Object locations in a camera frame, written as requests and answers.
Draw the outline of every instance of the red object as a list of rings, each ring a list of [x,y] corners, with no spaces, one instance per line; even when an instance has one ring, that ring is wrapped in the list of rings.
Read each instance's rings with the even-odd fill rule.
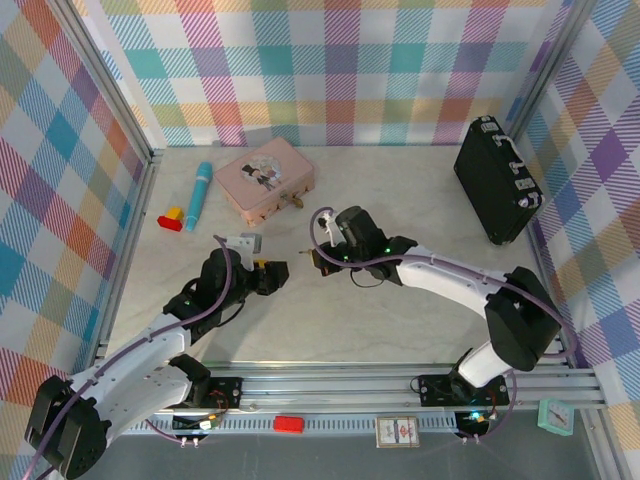
[[[165,217],[164,215],[158,217],[158,225],[162,228],[167,228],[175,232],[182,230],[182,222],[180,220],[174,220],[173,218]]]
[[[304,430],[304,418],[278,415],[273,422],[273,429],[281,433],[302,433]]]

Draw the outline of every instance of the black briefcase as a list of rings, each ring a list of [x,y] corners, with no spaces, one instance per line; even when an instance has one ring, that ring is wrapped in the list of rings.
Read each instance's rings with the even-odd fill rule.
[[[515,143],[494,117],[471,123],[453,169],[496,245],[515,240],[544,202]]]

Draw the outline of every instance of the briefcase handle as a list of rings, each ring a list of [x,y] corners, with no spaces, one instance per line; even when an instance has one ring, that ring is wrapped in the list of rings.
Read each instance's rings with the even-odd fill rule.
[[[518,147],[516,147],[516,142],[514,142],[508,135],[494,135],[492,138],[498,147],[502,147],[503,140],[511,145],[513,153],[516,155],[516,157],[518,157],[519,161],[509,162],[509,168],[511,168],[511,171],[514,175],[518,175],[520,173],[520,169],[525,167],[525,164],[524,160],[522,159],[522,155],[520,155],[520,152],[518,151]]]

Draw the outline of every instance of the red block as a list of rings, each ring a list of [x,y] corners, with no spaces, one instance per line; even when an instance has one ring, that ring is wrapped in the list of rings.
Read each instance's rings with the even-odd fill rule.
[[[278,415],[273,422],[273,429],[281,433],[302,433],[304,431],[304,418]]]

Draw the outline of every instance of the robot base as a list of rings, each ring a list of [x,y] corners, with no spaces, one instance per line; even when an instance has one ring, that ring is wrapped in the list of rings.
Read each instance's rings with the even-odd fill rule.
[[[471,399],[457,396],[451,389],[450,375],[420,375],[418,378],[420,405],[423,407],[492,407],[509,405],[509,393],[502,375],[479,388]]]

